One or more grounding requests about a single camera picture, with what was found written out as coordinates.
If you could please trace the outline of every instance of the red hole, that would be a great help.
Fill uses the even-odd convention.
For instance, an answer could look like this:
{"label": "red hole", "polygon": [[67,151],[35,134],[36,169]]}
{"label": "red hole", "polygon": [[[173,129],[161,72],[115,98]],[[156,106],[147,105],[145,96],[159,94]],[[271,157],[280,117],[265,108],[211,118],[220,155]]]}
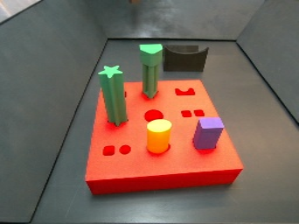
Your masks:
{"label": "red hole", "polygon": [[183,110],[181,111],[181,116],[183,117],[192,117],[192,112],[189,110]]}
{"label": "red hole", "polygon": [[195,109],[195,110],[193,110],[193,114],[195,114],[196,116],[204,116],[204,112],[203,112],[201,109]]}
{"label": "red hole", "polygon": [[128,145],[123,145],[120,148],[119,148],[119,152],[121,153],[121,154],[128,154],[129,153],[129,151],[131,151],[131,147],[128,146]]}
{"label": "red hole", "polygon": [[160,110],[151,109],[151,110],[147,110],[147,112],[144,113],[144,119],[148,122],[151,122],[152,120],[156,120],[156,119],[164,119],[164,114]]}
{"label": "red hole", "polygon": [[176,95],[195,95],[193,89],[189,87],[187,91],[181,91],[179,88],[175,89]]}
{"label": "red hole", "polygon": [[112,155],[115,155],[115,151],[116,151],[116,147],[113,145],[108,145],[104,147],[103,155],[112,156]]}

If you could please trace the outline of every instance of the toy block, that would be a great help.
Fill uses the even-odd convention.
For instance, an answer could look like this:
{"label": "toy block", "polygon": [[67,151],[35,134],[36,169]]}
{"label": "toy block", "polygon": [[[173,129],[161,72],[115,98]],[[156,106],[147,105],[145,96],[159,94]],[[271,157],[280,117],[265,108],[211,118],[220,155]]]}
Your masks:
{"label": "toy block", "polygon": [[157,92],[159,64],[163,61],[161,45],[140,45],[143,63],[143,93],[152,99]]}
{"label": "toy block", "polygon": [[163,153],[168,149],[172,123],[164,119],[152,120],[147,124],[147,149],[152,153]]}
{"label": "toy block", "polygon": [[104,71],[97,73],[105,99],[107,119],[116,126],[127,121],[124,75],[117,69],[119,66],[104,66]]}
{"label": "toy block", "polygon": [[197,45],[164,45],[163,70],[168,72],[201,72],[209,48],[199,51]]}
{"label": "toy block", "polygon": [[200,118],[192,139],[195,149],[215,149],[223,129],[224,125],[219,117]]}
{"label": "toy block", "polygon": [[[176,88],[192,88],[195,95],[177,96]],[[199,117],[181,116],[188,106],[191,111],[200,108],[207,117],[219,117],[201,82],[159,81],[159,94],[151,100],[141,91],[141,82],[125,83],[129,122],[119,127],[107,122],[99,94],[85,175],[92,194],[231,184],[243,164],[228,132],[223,129],[215,150],[196,150],[192,137]],[[147,149],[147,124],[155,119],[172,123],[169,150],[160,154]]]}

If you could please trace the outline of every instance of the round hole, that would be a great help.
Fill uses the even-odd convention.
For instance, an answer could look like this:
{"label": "round hole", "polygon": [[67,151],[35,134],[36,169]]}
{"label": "round hole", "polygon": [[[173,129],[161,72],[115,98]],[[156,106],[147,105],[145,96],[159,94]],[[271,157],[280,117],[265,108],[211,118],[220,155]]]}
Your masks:
{"label": "round hole", "polygon": [[119,152],[121,153],[121,154],[128,154],[129,153],[129,151],[131,151],[131,147],[128,146],[128,145],[123,145],[120,148],[119,148]]}
{"label": "round hole", "polygon": [[144,119],[148,122],[151,122],[152,120],[156,120],[156,119],[164,119],[164,114],[160,110],[151,109],[144,113]]}

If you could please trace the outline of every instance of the shape sorter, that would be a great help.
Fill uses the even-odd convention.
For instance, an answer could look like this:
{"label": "shape sorter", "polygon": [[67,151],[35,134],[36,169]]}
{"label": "shape sorter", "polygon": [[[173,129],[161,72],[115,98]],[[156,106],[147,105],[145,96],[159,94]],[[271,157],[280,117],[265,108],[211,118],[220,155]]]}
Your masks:
{"label": "shape sorter", "polygon": [[[219,117],[201,82],[159,81],[157,89],[148,99],[143,82],[125,83],[128,121],[120,126],[108,122],[99,95],[85,175],[92,194],[231,184],[243,170],[225,129],[215,149],[193,148],[199,118]],[[169,149],[161,154],[145,148],[145,126],[153,119],[172,122]]]}

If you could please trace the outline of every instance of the gray floor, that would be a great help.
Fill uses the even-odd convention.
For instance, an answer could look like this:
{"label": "gray floor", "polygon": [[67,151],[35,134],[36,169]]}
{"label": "gray floor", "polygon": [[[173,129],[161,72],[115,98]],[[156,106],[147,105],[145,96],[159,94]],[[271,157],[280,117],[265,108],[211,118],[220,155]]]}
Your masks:
{"label": "gray floor", "polygon": [[[120,65],[140,81],[137,45],[109,40],[96,72]],[[235,42],[159,41],[209,47],[201,79],[227,127],[244,171],[232,185],[92,196],[84,182],[99,77],[93,74],[32,222],[299,222],[298,126]]]}

